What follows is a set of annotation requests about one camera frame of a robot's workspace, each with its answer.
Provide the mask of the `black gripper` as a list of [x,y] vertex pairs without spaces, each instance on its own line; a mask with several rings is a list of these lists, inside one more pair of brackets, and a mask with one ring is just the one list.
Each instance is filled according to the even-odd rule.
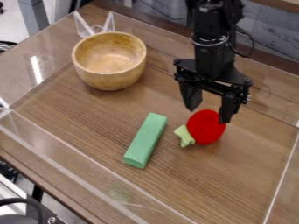
[[194,43],[195,57],[176,59],[175,80],[179,82],[184,106],[194,111],[202,103],[202,91],[222,97],[219,122],[230,123],[240,104],[248,103],[252,80],[235,68],[231,44]]

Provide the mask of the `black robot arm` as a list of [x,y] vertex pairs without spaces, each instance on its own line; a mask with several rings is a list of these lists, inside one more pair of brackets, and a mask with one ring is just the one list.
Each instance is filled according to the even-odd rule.
[[222,97],[219,121],[228,123],[239,107],[250,100],[252,80],[235,68],[236,34],[243,18],[242,0],[194,0],[190,2],[195,57],[176,59],[174,74],[179,82],[184,106],[195,110],[202,104],[202,92]]

